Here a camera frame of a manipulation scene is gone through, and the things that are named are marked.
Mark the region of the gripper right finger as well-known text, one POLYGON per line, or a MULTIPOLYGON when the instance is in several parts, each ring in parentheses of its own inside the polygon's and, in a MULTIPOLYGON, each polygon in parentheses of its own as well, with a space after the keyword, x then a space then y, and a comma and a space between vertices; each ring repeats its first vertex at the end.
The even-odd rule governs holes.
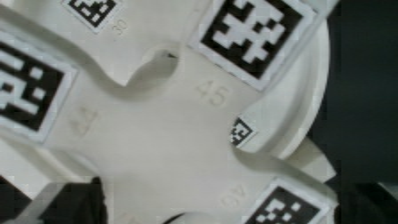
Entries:
POLYGON ((398 183, 356 184, 354 224, 398 224, 398 183))

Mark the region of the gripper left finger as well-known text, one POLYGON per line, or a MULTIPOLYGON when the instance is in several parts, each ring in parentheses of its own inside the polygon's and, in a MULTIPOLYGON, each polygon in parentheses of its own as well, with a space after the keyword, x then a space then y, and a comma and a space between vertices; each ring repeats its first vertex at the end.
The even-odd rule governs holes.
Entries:
POLYGON ((51 183, 11 224, 109 224, 102 179, 51 183))

